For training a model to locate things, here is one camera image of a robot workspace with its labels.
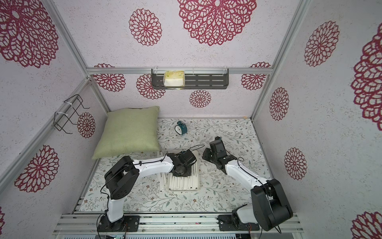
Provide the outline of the straw pile short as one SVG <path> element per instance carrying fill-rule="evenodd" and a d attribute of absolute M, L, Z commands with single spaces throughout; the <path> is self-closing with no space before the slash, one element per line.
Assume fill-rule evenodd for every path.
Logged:
<path fill-rule="evenodd" d="M 184 189 L 185 189 L 185 190 L 188 190 L 188 188 L 189 188 L 189 179 L 188 179 L 188 177 L 186 177 L 186 178 L 184 179 Z"/>

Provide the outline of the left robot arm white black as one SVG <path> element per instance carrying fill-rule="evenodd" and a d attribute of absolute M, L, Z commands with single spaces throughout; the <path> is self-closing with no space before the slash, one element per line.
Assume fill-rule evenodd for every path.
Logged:
<path fill-rule="evenodd" d="M 104 176 L 109 196 L 106 208 L 108 222 L 115 223 L 123 218 L 124 198 L 137 180 L 158 173 L 186 177 L 196 162 L 197 157 L 190 150 L 146 160 L 133 160 L 129 156 L 121 158 Z"/>

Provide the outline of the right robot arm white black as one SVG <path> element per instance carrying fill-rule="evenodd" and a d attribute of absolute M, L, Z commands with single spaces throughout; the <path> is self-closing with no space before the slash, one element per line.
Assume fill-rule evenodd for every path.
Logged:
<path fill-rule="evenodd" d="M 280 232 L 280 224 L 293 217 L 293 211 L 281 183 L 276 179 L 267 179 L 257 175 L 236 156 L 229 153 L 220 137 L 210 142 L 203 153 L 203 160 L 213 163 L 218 170 L 234 178 L 251 194 L 251 204 L 235 208 L 231 218 L 218 217 L 222 230 L 235 229 Z"/>

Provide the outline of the white storage tray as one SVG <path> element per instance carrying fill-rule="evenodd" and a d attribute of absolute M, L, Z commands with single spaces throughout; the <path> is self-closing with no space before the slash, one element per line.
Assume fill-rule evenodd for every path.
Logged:
<path fill-rule="evenodd" d="M 198 151 L 193 151 L 197 161 L 191 166 L 191 175 L 187 177 L 175 177 L 172 173 L 167 176 L 165 188 L 169 191 L 198 191 L 200 189 L 199 162 L 200 155 Z"/>

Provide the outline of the wrapped straw left pile edge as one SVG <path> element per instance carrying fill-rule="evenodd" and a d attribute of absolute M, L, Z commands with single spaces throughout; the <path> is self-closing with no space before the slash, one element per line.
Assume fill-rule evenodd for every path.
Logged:
<path fill-rule="evenodd" d="M 159 184 L 160 192 L 163 192 L 166 190 L 166 182 L 167 182 L 166 174 L 165 173 L 159 173 L 158 179 L 159 179 L 159 183 L 160 183 Z"/>

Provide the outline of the teal alarm clock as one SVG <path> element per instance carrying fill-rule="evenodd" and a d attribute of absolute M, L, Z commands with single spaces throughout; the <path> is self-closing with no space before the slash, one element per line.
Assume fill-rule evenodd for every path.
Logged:
<path fill-rule="evenodd" d="M 177 121 L 174 129 L 178 135 L 184 135 L 188 132 L 188 128 L 187 128 L 186 124 L 181 120 Z"/>

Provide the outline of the green pillow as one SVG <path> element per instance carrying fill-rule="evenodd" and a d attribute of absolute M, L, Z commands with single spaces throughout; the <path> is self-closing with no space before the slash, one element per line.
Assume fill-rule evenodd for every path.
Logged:
<path fill-rule="evenodd" d="M 109 112 L 92 159 L 160 151 L 157 135 L 159 112 L 159 106 Z"/>

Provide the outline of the yellow sponge block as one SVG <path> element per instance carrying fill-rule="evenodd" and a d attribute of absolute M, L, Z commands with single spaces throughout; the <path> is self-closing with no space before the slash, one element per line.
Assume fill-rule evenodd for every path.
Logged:
<path fill-rule="evenodd" d="M 163 83 L 165 87 L 184 87 L 186 84 L 184 71 L 166 71 Z"/>

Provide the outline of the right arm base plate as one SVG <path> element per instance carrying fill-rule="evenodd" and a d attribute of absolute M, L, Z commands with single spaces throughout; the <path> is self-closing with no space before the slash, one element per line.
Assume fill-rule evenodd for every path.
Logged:
<path fill-rule="evenodd" d="M 257 223 L 243 223 L 233 214 L 217 216 L 219 230 L 228 231 L 259 231 L 260 226 Z"/>

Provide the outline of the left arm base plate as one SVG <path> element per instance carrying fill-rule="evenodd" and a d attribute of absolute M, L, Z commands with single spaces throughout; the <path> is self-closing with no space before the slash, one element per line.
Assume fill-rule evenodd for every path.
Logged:
<path fill-rule="evenodd" d="M 109 221 L 107 215 L 103 215 L 97 224 L 97 232 L 137 232 L 139 223 L 140 216 L 124 216 L 112 223 Z"/>

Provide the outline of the dark metal wall shelf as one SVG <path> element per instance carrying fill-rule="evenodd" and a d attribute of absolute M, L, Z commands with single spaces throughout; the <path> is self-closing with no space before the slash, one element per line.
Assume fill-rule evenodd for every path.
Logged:
<path fill-rule="evenodd" d="M 165 86 L 165 73 L 151 69 L 151 85 L 155 90 L 225 90 L 229 86 L 229 70 L 224 68 L 216 73 L 185 74 L 184 86 Z"/>

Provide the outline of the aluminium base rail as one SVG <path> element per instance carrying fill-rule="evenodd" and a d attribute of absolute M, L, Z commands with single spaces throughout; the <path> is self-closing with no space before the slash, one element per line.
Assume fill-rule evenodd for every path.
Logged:
<path fill-rule="evenodd" d="M 137 232 L 98 233 L 99 214 L 63 214 L 53 230 L 53 239 L 116 239 L 126 238 L 235 238 L 252 236 L 255 239 L 293 238 L 305 239 L 302 224 L 297 215 L 270 231 L 228 231 L 219 230 L 218 215 L 230 213 L 132 213 L 125 216 L 140 216 Z"/>

